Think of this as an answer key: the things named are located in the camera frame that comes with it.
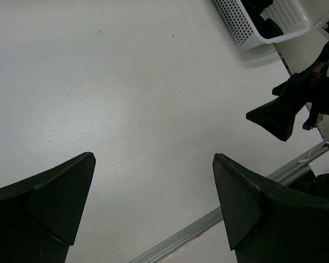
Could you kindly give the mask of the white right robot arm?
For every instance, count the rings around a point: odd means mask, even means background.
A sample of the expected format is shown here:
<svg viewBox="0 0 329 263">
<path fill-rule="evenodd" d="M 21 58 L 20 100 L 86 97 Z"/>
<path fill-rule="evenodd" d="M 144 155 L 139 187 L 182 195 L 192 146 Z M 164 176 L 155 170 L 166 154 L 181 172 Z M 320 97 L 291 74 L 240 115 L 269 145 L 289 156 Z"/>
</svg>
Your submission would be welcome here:
<svg viewBox="0 0 329 263">
<path fill-rule="evenodd" d="M 300 73 L 272 90 L 276 99 L 246 114 L 247 120 L 261 126 L 281 141 L 292 135 L 297 113 L 310 103 L 304 130 L 316 128 L 324 115 L 329 116 L 329 11 L 315 23 L 327 43 L 315 61 Z"/>
</svg>

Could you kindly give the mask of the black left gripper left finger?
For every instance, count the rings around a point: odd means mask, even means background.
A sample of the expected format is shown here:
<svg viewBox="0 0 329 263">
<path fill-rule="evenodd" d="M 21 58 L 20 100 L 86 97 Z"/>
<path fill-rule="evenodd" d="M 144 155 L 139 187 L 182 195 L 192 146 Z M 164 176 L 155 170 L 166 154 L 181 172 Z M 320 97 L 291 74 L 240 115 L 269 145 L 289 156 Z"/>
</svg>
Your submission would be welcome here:
<svg viewBox="0 0 329 263">
<path fill-rule="evenodd" d="M 95 169 L 84 152 L 0 188 L 0 262 L 65 262 Z"/>
</svg>

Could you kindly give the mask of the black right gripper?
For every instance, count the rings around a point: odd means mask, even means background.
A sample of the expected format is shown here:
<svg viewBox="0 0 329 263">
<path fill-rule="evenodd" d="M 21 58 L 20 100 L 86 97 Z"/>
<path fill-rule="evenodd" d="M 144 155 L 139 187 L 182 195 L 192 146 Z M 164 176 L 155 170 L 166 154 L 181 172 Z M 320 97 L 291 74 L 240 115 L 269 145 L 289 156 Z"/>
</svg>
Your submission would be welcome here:
<svg viewBox="0 0 329 263">
<path fill-rule="evenodd" d="M 286 142 L 303 103 L 310 103 L 303 129 L 316 128 L 325 115 L 329 116 L 329 43 L 310 66 L 275 87 L 272 95 L 276 96 L 273 101 L 249 111 L 246 119 Z"/>
</svg>

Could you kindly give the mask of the black shorts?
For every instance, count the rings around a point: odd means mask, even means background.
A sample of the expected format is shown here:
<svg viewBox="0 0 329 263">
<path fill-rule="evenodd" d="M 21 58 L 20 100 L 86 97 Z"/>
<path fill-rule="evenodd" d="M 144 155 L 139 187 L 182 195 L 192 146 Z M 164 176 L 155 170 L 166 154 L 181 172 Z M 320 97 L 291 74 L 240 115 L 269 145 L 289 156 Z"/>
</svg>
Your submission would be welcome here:
<svg viewBox="0 0 329 263">
<path fill-rule="evenodd" d="M 283 35 L 282 29 L 274 20 L 261 16 L 261 13 L 273 4 L 273 0 L 242 0 L 241 2 L 263 38 L 271 39 Z"/>
</svg>

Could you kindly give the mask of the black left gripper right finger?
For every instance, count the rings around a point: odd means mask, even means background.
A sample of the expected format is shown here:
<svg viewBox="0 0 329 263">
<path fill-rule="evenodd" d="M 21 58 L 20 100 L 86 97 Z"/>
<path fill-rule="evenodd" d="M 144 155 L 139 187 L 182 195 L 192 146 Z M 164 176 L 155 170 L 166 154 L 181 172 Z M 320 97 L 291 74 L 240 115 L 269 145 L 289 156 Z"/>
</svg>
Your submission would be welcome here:
<svg viewBox="0 0 329 263">
<path fill-rule="evenodd" d="M 264 212 L 256 229 L 231 248 L 238 262 L 329 262 L 329 199 L 287 186 L 260 186 Z"/>
</svg>

